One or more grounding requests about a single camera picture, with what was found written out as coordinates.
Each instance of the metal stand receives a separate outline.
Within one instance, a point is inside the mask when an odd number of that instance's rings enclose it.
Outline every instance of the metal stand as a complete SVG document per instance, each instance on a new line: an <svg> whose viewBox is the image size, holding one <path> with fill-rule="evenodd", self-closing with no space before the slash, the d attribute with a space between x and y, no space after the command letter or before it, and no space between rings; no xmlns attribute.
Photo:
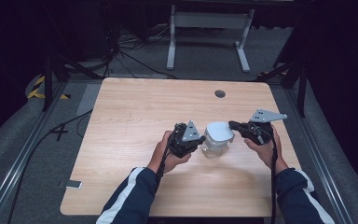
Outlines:
<svg viewBox="0 0 358 224"><path fill-rule="evenodd" d="M53 51L47 56L45 60L45 105L42 111L46 111L51 105L53 100L53 74L59 82L66 82L69 79L69 73L65 68L65 64L69 64L78 71L94 79L103 79L103 77L91 72L88 68L76 63L61 54L54 53Z"/></svg>
<svg viewBox="0 0 358 224"><path fill-rule="evenodd" d="M171 42L168 50L167 69L173 70L175 60L175 28L176 27L204 27L204 28L223 28L223 29L242 29L241 41L236 41L235 46L241 62L242 71L250 72L248 61L246 60L243 46L249 33L252 23L254 10L248 14L222 14L222 13L197 13L197 12L176 12L176 7L171 8Z"/></svg>

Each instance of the white stripe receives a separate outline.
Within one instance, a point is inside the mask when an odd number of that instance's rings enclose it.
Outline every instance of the white stripe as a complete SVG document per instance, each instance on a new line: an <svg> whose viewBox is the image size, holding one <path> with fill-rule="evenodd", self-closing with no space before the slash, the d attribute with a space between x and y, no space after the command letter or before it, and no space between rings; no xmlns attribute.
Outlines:
<svg viewBox="0 0 358 224"><path fill-rule="evenodd" d="M121 193L118 195L116 202L112 205L111 208L105 210L100 217L97 220L97 224L107 224L112 223L115 219L118 211L120 211L121 207L123 206L123 203L126 201L128 196L130 195L132 189L136 185L136 177L138 176L141 171L143 171L144 168L138 167L135 168L132 173L129 176L128 185L126 188L121 191Z"/></svg>
<svg viewBox="0 0 358 224"><path fill-rule="evenodd" d="M304 190L305 194L307 195L308 199L310 200L310 202L312 203L312 205L316 208L316 210L319 213L319 217L322 219L323 223L334 223L334 220L330 217L330 215L328 215L328 213L324 210L324 208L322 208L322 206L318 203L318 201L316 201L311 195L310 193L313 192L315 190L315 187L313 186L312 182L310 181L310 178L303 172L303 171L298 171L297 172L301 173L308 181L308 185Z"/></svg>

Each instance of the person's arm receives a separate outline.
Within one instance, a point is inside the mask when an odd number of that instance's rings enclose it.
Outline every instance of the person's arm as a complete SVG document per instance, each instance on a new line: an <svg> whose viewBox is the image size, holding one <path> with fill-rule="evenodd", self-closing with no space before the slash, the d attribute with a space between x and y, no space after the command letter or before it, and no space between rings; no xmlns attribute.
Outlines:
<svg viewBox="0 0 358 224"><path fill-rule="evenodd" d="M103 207L97 223L146 223L157 190L156 174L135 168Z"/></svg>
<svg viewBox="0 0 358 224"><path fill-rule="evenodd" d="M276 177L278 205L286 224L334 223L322 206L312 197L310 178L294 168L281 171Z"/></svg>
<svg viewBox="0 0 358 224"><path fill-rule="evenodd" d="M275 189L278 194L278 205L286 224L292 223L334 223L321 205L311 196L314 187L308 176L294 168L289 168L282 157L281 139L275 127L274 140L278 159L275 166ZM258 146L250 139L244 139L246 145L255 151L267 167L271 168L273 143Z"/></svg>
<svg viewBox="0 0 358 224"><path fill-rule="evenodd" d="M149 164L145 168L134 168L118 186L103 207L97 224L146 223L160 180L157 171L171 133L165 132L162 140L157 143ZM179 159L169 154L165 160L164 173L168 173L178 164L187 162L190 157L188 154Z"/></svg>

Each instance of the hand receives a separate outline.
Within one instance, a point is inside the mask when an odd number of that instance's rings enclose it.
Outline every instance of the hand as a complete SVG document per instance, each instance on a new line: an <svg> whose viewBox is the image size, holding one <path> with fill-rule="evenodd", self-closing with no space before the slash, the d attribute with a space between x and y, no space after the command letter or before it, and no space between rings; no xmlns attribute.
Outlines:
<svg viewBox="0 0 358 224"><path fill-rule="evenodd" d="M152 159L150 160L149 164L147 165L147 168L154 171L154 173L157 173L159 164L161 163L165 147L167 146L168 139L170 138L171 131L166 131L165 134L162 137L162 140L159 141L156 145L156 149L153 152ZM182 159L176 157L172 153L170 153L167 156L167 159L165 160L165 169L164 174L168 173L169 171L173 170L173 168L176 167L178 164L182 164L185 162L188 162L190 159L191 154L185 155Z"/></svg>
<svg viewBox="0 0 358 224"><path fill-rule="evenodd" d="M274 139L277 146L277 152L278 152L278 159L275 166L275 174L278 174L280 171L285 170L288 168L286 162L284 161L282 157L282 145L281 145L281 138L279 137L275 127L272 125L272 129L274 132ZM255 151L258 155L258 157L261 159L261 161L264 162L264 164L267 165L269 169L271 169L271 161L272 161L272 153L274 144L271 141L269 141L265 145L258 146L256 143L254 143L251 139L245 138L244 139L245 144L253 151Z"/></svg>

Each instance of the black handheld controller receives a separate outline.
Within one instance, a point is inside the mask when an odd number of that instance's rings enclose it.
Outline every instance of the black handheld controller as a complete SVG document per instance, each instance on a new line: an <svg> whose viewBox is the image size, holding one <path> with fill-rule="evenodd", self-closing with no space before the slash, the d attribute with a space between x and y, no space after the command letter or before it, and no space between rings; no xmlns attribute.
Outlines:
<svg viewBox="0 0 358 224"><path fill-rule="evenodd" d="M231 130L238 131L242 138L249 138L259 146L267 144L274 132L270 122L259 123L251 122L238 123L236 121L229 121L228 126Z"/></svg>
<svg viewBox="0 0 358 224"><path fill-rule="evenodd" d="M171 141L168 143L170 152L178 158L183 158L188 153L197 150L206 138L199 134L191 120L187 125L185 123L175 124L170 139Z"/></svg>
<svg viewBox="0 0 358 224"><path fill-rule="evenodd" d="M248 123L229 121L228 126L231 130L238 131L243 138L249 138L261 146L273 138L271 121L277 119L287 119L287 116L258 108Z"/></svg>

